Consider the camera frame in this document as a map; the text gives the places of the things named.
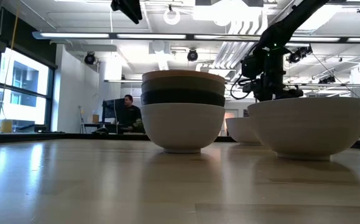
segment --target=man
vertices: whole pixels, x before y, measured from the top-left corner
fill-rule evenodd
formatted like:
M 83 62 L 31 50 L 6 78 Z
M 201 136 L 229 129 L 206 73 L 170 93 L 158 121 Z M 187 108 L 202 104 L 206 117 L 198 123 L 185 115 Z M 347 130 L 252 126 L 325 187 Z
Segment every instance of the man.
M 132 102 L 133 100 L 131 95 L 124 96 L 123 119 L 120 122 L 129 129 L 134 129 L 134 123 L 137 121 L 137 119 L 141 119 L 140 108 L 134 106 Z

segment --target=wooden table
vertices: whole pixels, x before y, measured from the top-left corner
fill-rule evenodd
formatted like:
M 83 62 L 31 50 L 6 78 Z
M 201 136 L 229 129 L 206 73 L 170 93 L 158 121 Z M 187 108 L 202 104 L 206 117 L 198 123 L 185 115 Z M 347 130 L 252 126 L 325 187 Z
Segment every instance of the wooden table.
M 0 223 L 360 223 L 360 150 L 308 162 L 234 143 L 0 144 Z

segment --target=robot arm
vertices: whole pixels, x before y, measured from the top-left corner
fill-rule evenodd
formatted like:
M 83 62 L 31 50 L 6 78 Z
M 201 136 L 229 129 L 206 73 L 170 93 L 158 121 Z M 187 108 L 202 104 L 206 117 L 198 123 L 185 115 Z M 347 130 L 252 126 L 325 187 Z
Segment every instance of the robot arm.
M 285 44 L 293 33 L 329 0 L 303 0 L 283 20 L 266 29 L 255 45 L 253 54 L 242 61 L 242 75 L 251 80 L 243 92 L 253 91 L 259 101 L 303 96 L 302 90 L 284 90 L 283 55 L 289 53 Z

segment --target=bowl base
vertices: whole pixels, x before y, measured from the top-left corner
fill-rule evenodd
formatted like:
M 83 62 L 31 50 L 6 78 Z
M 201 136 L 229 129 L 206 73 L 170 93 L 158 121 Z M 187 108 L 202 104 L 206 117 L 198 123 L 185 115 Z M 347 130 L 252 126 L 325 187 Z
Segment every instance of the bowl base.
M 259 142 L 240 142 L 241 146 L 261 146 Z
M 200 149 L 164 149 L 166 153 L 200 153 Z
M 300 156 L 292 154 L 278 153 L 277 157 L 282 157 L 286 159 L 298 159 L 298 160 L 309 160 L 309 161 L 329 161 L 330 156 Z

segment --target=bowl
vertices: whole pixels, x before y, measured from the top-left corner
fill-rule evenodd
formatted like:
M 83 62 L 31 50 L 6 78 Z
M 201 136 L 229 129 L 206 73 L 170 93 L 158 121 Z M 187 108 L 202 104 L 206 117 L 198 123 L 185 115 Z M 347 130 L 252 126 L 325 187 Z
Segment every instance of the bowl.
M 161 77 L 147 80 L 141 85 L 143 93 L 154 90 L 187 88 L 189 90 L 202 90 L 217 93 L 221 96 L 225 93 L 225 86 L 221 82 L 202 77 Z
M 148 80 L 153 80 L 155 78 L 162 77 L 200 77 L 200 78 L 208 78 L 210 80 L 215 80 L 220 82 L 221 84 L 225 84 L 225 79 L 219 75 L 213 75 L 207 72 L 197 72 L 191 70 L 164 70 L 164 71 L 154 71 L 147 72 L 142 75 L 142 81 L 146 82 Z
M 165 152 L 198 153 L 217 138 L 225 109 L 193 103 L 141 106 L 142 122 L 149 139 Z
M 360 136 L 360 98 L 292 98 L 247 109 L 254 134 L 279 157 L 328 160 Z
M 241 144 L 259 145 L 260 141 L 257 139 L 252 131 L 250 118 L 227 118 L 225 119 L 228 132 L 231 138 Z
M 189 89 L 154 90 L 141 94 L 142 105 L 156 103 L 199 103 L 224 106 L 225 97 L 217 93 Z

